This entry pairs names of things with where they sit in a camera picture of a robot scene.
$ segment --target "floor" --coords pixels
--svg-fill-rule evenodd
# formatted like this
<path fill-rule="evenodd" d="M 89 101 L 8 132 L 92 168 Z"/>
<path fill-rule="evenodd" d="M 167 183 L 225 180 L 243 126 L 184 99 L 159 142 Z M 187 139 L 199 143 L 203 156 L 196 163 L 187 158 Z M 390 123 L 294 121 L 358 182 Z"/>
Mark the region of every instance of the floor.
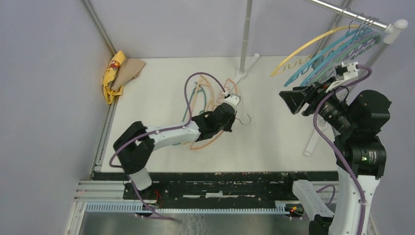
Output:
<path fill-rule="evenodd" d="M 80 235 L 308 235 L 309 220 L 278 214 L 165 214 L 176 221 L 130 213 L 87 212 Z"/>
<path fill-rule="evenodd" d="M 232 133 L 225 132 L 204 149 L 191 151 L 189 144 L 168 146 L 152 153 L 149 172 L 264 172 L 264 171 L 329 171 L 336 170 L 333 151 L 321 138 L 311 157 L 303 152 L 313 132 L 312 117 L 292 115 L 279 97 L 283 84 L 296 69 L 274 77 L 271 71 L 283 56 L 260 57 L 249 70 L 248 77 L 238 84 L 242 97 L 238 121 Z M 179 123 L 184 115 L 183 86 L 186 78 L 197 71 L 216 76 L 221 82 L 234 78 L 239 57 L 144 59 L 147 63 L 139 78 L 126 85 L 120 97 L 106 145 L 102 172 L 120 172 L 111 168 L 113 143 L 134 121 L 146 126 Z M 216 97 L 219 86 L 211 80 Z M 194 88 L 189 83 L 187 93 Z M 201 109 L 202 95 L 195 109 Z M 331 129 L 325 133 L 333 137 Z"/>

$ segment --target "white table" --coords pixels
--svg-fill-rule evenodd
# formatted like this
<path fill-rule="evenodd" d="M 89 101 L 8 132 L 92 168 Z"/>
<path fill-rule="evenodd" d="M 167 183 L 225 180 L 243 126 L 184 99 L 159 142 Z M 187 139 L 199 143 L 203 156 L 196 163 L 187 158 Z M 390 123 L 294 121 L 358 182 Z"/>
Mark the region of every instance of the white table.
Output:
<path fill-rule="evenodd" d="M 246 113 L 252 117 L 249 125 L 235 121 L 232 133 L 225 132 L 204 149 L 191 151 L 190 145 L 169 146 L 151 155 L 149 172 L 264 172 L 264 171 L 331 171 L 336 170 L 333 151 L 319 139 L 311 157 L 303 151 L 313 132 L 312 116 L 292 115 L 279 91 L 290 90 L 283 84 L 295 69 L 270 77 L 271 71 L 285 56 L 260 57 L 241 81 L 238 90 L 242 102 L 237 118 L 246 122 Z M 144 59 L 147 63 L 141 76 L 124 88 L 119 98 L 108 138 L 101 172 L 121 172 L 111 168 L 109 159 L 114 154 L 113 143 L 134 122 L 145 126 L 181 122 L 186 108 L 183 87 L 193 73 L 204 71 L 221 82 L 234 78 L 239 57 Z M 215 95 L 220 88 L 213 81 Z M 189 83 L 190 96 L 194 82 Z M 199 94 L 198 102 L 203 96 Z M 325 131 L 331 139 L 331 128 Z"/>

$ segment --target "folded fabric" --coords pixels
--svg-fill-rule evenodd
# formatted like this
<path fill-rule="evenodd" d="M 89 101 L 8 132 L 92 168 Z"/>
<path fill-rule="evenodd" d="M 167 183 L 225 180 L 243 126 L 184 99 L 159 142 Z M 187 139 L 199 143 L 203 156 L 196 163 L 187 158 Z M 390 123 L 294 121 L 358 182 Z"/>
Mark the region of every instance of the folded fabric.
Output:
<path fill-rule="evenodd" d="M 128 58 L 119 67 L 118 75 L 111 87 L 112 90 L 118 91 L 122 85 L 130 81 L 131 79 L 140 76 L 141 70 L 144 67 L 145 62 L 136 59 Z"/>
<path fill-rule="evenodd" d="M 122 51 L 113 57 L 103 82 L 104 97 L 108 104 L 112 104 L 115 96 L 122 95 L 123 85 L 138 77 L 144 65 L 145 62 L 140 59 L 127 59 Z"/>
<path fill-rule="evenodd" d="M 114 91 L 111 89 L 111 86 L 115 80 L 116 74 L 118 72 L 119 67 L 125 60 L 125 55 L 122 51 L 119 51 L 108 65 L 107 71 L 104 75 L 103 81 L 103 92 L 105 100 L 108 104 L 112 104 L 116 95 L 122 95 L 122 87 L 118 91 Z"/>

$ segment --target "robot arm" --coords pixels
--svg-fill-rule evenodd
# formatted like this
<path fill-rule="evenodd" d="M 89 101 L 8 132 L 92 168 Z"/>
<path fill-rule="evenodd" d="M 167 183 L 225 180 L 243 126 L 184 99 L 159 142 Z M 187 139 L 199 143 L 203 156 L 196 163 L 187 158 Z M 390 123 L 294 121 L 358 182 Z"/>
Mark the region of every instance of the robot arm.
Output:
<path fill-rule="evenodd" d="M 231 132 L 236 117 L 240 96 L 231 94 L 224 102 L 211 112 L 193 116 L 191 122 L 169 126 L 146 127 L 141 121 L 136 121 L 114 143 L 114 150 L 120 149 L 125 143 L 139 135 L 154 132 L 126 146 L 118 153 L 118 159 L 124 172 L 131 177 L 138 190 L 144 190 L 152 184 L 150 175 L 145 168 L 153 151 L 166 146 L 207 140 L 219 131 Z M 171 129 L 161 133 L 157 130 Z"/>
<path fill-rule="evenodd" d="M 356 70 L 356 64 L 341 65 L 336 68 L 336 73 L 339 76 L 350 74 L 350 71 Z M 280 92 L 291 113 L 298 113 L 308 103 L 309 106 L 302 115 L 317 112 L 340 133 L 335 138 L 335 146 L 332 146 L 341 153 L 341 156 L 336 153 L 340 183 L 336 216 L 317 196 L 309 181 L 298 180 L 293 183 L 293 193 L 302 202 L 311 220 L 309 232 L 313 235 L 357 234 L 358 227 L 362 228 L 362 224 L 362 231 L 366 231 L 372 197 L 386 164 L 386 151 L 377 134 L 390 118 L 388 108 L 391 102 L 372 90 L 360 92 L 350 105 L 343 98 L 339 100 L 336 94 L 327 95 L 332 89 L 336 93 L 336 89 L 343 83 L 344 81 L 336 81 L 332 77 L 322 84 L 315 82 L 308 87 L 294 87 L 292 91 Z M 366 198 L 364 204 L 361 203 L 360 191 L 351 175 L 357 178 L 362 187 Z"/>

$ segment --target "yellow cloth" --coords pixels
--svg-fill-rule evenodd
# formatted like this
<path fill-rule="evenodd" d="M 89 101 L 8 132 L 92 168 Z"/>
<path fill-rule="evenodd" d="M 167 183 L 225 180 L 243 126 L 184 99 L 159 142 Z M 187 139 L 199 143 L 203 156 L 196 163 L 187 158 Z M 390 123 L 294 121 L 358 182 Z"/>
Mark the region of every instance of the yellow cloth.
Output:
<path fill-rule="evenodd" d="M 110 65 L 108 65 L 107 71 L 104 75 L 103 82 L 103 92 L 105 100 L 108 104 L 112 104 L 116 95 L 122 95 L 123 86 L 119 88 L 118 91 L 111 90 L 111 84 L 113 84 L 114 79 L 116 78 L 119 66 L 124 62 L 125 55 L 122 51 L 119 51 L 111 60 Z"/>

